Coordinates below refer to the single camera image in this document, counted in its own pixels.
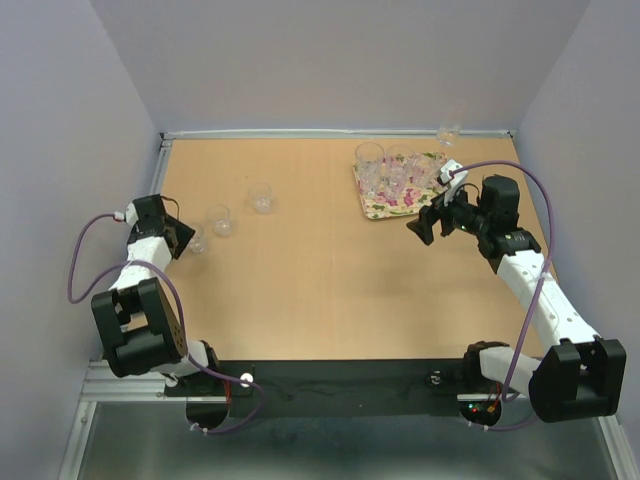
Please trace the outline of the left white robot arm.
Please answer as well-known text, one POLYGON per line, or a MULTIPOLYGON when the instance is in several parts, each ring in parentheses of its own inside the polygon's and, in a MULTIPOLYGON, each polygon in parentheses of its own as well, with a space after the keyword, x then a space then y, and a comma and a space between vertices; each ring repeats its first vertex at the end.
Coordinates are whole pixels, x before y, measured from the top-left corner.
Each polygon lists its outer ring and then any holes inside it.
POLYGON ((178 382, 187 377, 199 393, 215 392, 223 371, 204 341, 189 341, 178 306, 164 289, 169 264, 180 258, 196 231, 167 212, 166 198, 131 201, 124 222, 131 227, 127 258, 114 284, 91 299, 104 358, 119 377, 157 372, 178 382))

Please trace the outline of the tall stemmed wine glass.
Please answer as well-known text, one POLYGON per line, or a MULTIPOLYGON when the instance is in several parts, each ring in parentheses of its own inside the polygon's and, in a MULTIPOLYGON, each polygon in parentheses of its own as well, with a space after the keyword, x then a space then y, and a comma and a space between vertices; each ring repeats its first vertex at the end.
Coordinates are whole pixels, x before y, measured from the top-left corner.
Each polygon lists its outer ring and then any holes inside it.
POLYGON ((466 106, 467 103, 462 99, 450 102, 436 133, 436 139, 443 147, 450 147, 456 143, 466 106))

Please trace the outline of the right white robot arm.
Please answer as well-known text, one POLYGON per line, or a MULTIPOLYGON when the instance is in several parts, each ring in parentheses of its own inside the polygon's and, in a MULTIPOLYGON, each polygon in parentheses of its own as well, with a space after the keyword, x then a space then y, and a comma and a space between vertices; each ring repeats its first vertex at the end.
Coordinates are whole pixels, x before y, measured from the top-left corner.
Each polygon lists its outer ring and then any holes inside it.
POLYGON ((582 318, 546 270, 540 245, 518 224, 518 183, 501 175, 486 177, 476 203, 470 203, 465 174, 444 172, 438 181, 443 193, 408 228, 426 245, 434 240, 435 224, 443 236, 455 230, 474 236, 481 256, 525 308, 525 326, 535 329, 546 350, 535 359, 502 342, 476 342, 460 366, 463 384, 482 390, 497 382, 527 397, 546 423, 615 414, 626 351, 582 318))

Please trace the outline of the large clear tumbler glass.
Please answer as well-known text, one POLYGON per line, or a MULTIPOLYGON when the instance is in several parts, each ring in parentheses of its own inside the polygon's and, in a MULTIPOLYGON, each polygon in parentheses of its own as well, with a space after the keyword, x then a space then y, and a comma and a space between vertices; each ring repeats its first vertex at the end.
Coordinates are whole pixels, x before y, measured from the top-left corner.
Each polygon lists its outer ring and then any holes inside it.
POLYGON ((356 171, 360 175, 375 175, 379 172, 384 149, 375 142, 364 142, 355 150, 356 171))

